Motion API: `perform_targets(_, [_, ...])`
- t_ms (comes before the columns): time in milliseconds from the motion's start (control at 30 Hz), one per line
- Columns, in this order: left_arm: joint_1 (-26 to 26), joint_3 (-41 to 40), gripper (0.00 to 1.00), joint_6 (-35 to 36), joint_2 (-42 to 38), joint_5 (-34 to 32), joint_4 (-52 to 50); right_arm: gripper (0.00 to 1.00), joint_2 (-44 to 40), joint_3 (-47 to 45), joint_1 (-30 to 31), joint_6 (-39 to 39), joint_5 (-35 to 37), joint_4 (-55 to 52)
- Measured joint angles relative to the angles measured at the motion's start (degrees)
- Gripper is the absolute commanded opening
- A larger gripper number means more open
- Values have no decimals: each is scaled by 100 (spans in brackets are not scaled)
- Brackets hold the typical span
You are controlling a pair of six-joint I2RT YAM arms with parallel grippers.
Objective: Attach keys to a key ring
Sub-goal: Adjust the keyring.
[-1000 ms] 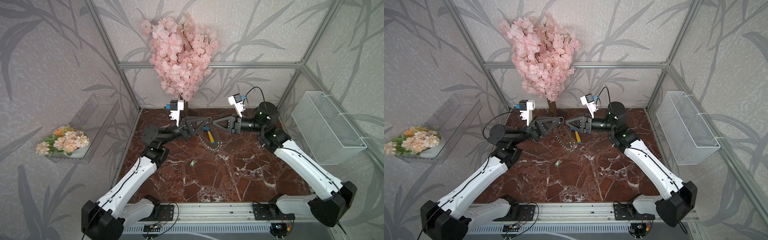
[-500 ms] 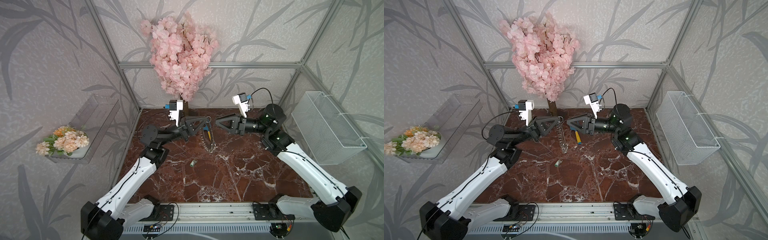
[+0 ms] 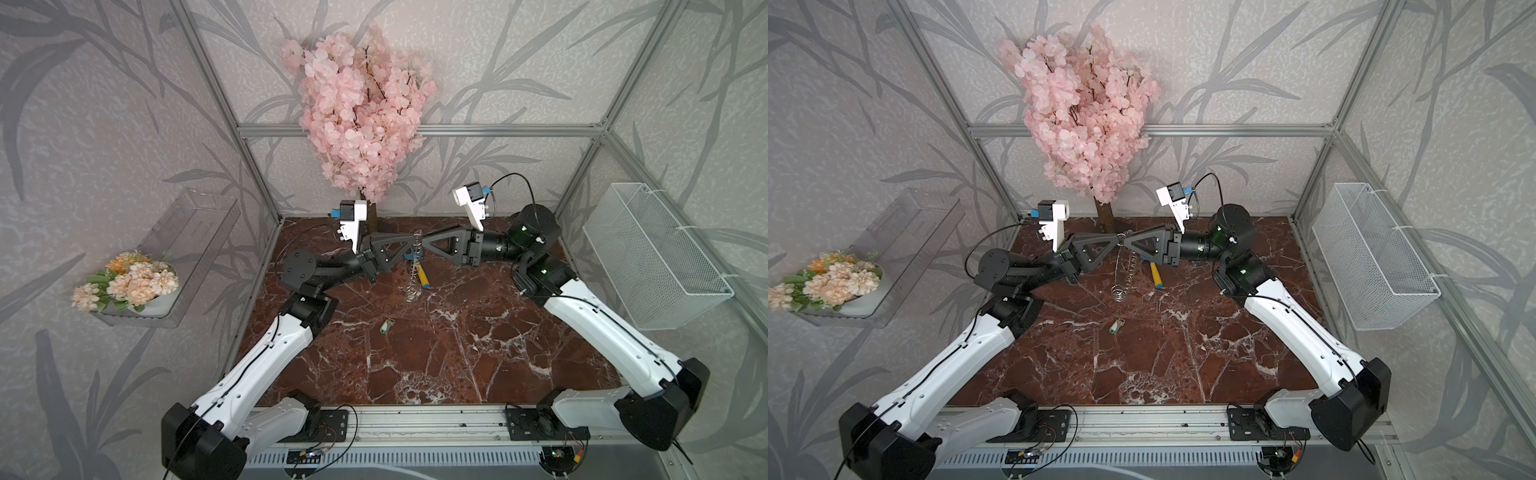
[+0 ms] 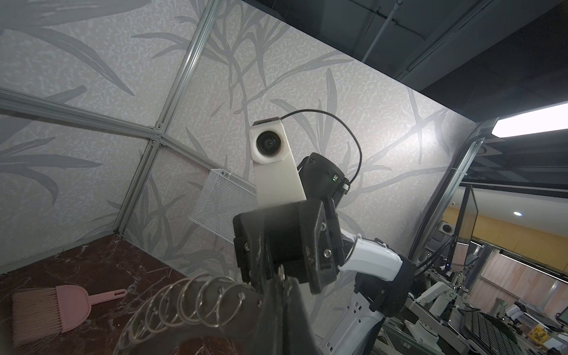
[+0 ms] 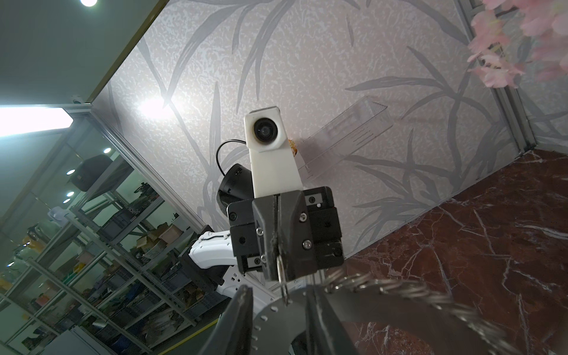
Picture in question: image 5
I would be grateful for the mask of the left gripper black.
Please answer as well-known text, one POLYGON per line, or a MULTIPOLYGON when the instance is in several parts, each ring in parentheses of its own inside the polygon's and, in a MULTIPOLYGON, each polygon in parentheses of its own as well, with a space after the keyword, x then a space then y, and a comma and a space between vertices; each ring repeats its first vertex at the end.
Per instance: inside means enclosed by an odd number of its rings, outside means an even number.
POLYGON ((342 230, 332 191, 321 186, 229 204, 238 269, 292 281, 343 265, 342 230))

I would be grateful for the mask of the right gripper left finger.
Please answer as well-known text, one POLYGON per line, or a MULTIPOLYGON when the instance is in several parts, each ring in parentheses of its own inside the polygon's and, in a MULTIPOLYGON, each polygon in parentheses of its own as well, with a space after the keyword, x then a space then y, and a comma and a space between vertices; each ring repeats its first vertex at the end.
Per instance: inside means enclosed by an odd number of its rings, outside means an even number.
POLYGON ((242 285, 217 322, 199 355, 249 355, 251 352, 253 291, 242 285))

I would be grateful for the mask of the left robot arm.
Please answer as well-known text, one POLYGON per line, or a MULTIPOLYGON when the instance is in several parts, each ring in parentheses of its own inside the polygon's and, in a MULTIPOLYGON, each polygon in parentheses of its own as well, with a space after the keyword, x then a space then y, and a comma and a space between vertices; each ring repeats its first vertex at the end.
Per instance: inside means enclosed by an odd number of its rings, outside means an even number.
POLYGON ((341 266, 343 234, 329 187, 255 197, 254 181, 240 164, 224 175, 217 201, 226 209, 229 230, 205 228, 180 261, 202 290, 233 297, 244 283, 266 305, 274 295, 249 278, 250 272, 263 272, 267 281, 286 289, 296 280, 341 266))

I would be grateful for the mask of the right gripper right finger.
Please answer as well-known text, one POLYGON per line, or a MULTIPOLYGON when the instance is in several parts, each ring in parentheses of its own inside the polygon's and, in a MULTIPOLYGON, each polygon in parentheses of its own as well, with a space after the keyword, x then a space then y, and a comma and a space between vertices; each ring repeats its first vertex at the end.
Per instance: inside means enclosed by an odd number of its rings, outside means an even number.
POLYGON ((358 354, 321 288, 307 288, 305 312, 308 354, 358 354))

